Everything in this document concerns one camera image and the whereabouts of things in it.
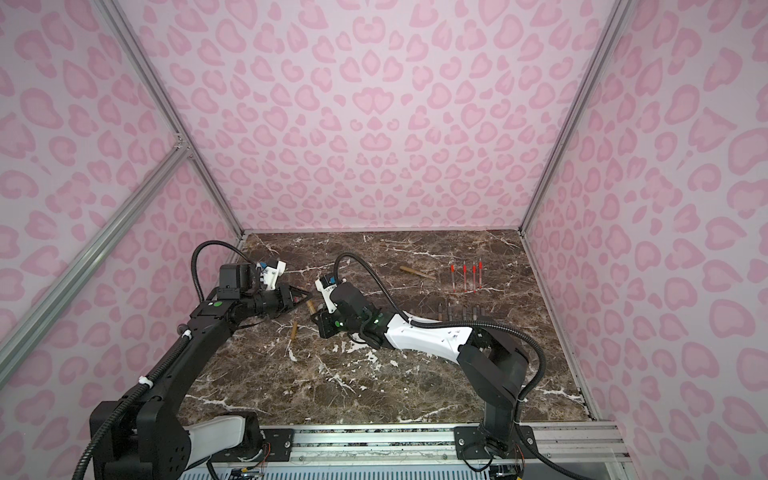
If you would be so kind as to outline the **brown pen short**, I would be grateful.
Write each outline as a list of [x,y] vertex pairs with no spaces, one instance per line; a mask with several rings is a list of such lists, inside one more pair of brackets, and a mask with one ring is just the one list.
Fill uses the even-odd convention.
[[408,267],[408,266],[401,265],[401,266],[399,266],[399,270],[403,271],[405,273],[408,273],[410,275],[418,276],[420,278],[432,279],[432,280],[435,279],[435,277],[433,275],[431,275],[431,274],[428,274],[426,272],[422,272],[420,270],[416,270],[416,269]]

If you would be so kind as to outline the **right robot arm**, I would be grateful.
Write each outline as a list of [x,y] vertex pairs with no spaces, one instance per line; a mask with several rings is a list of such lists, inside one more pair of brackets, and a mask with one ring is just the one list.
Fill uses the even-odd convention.
[[515,410],[528,393],[530,365],[520,333],[486,318],[439,322],[380,308],[351,283],[333,276],[316,280],[315,287],[324,306],[312,321],[322,338],[356,335],[372,349],[421,352],[458,365],[485,403],[477,453],[500,458],[512,454]]

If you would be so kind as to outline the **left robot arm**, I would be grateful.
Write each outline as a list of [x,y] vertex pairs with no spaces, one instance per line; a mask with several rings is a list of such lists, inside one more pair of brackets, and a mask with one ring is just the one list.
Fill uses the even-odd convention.
[[91,440],[74,478],[178,479],[226,453],[250,461],[263,456],[265,439],[254,412],[223,414],[184,427],[178,412],[209,360],[251,317],[277,318],[311,294],[281,282],[284,262],[226,264],[219,285],[180,326],[170,350],[117,401],[91,413]]

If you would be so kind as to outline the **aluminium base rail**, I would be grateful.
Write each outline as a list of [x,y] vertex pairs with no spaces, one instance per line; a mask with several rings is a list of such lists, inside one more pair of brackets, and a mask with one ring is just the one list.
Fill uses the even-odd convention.
[[511,418],[485,424],[319,425],[261,429],[251,412],[185,428],[177,418],[119,421],[93,441],[98,479],[177,479],[207,461],[307,463],[416,460],[629,462],[618,429],[606,422],[521,426]]

